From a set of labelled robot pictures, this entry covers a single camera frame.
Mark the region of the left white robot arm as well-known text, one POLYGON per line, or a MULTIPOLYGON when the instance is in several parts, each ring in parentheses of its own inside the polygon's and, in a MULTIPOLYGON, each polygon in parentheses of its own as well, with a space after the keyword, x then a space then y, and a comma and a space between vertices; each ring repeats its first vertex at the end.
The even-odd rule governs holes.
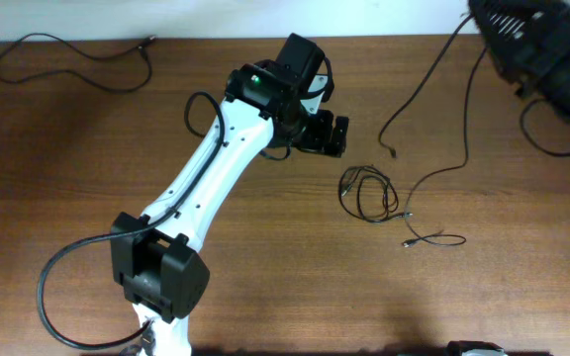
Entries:
POLYGON ((273 60, 229 76, 216 118, 167 190, 111 230, 113 278, 137 313, 140 344, 127 355, 188 355, 189 314, 210 272, 199 255, 207 231, 241 173, 257 155, 283 147, 339 157, 348 119, 321 109, 332 95, 331 63, 312 41, 292 34, 273 60))

